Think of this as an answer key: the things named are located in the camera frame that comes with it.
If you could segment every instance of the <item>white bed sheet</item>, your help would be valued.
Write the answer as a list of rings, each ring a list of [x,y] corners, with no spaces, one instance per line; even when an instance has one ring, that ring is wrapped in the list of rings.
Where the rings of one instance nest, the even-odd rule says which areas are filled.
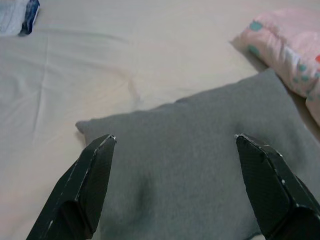
[[[152,108],[256,74],[231,44],[252,18],[320,9],[319,0],[40,4],[30,36],[0,39],[0,240],[27,237],[84,148],[78,120]]]

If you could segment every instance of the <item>gray fabric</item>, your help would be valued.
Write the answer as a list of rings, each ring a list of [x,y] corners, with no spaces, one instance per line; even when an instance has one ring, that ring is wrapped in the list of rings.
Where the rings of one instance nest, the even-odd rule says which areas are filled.
[[[149,111],[76,124],[86,142],[117,136],[102,239],[243,240],[259,232],[234,135],[280,151],[320,200],[320,148],[275,73]]]

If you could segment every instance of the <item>pink pillowcase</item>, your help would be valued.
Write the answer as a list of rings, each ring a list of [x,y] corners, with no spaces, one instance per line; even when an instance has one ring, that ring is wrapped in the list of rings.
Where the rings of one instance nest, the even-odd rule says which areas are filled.
[[[306,98],[320,126],[320,12],[284,9],[261,14],[241,39],[290,90]]]

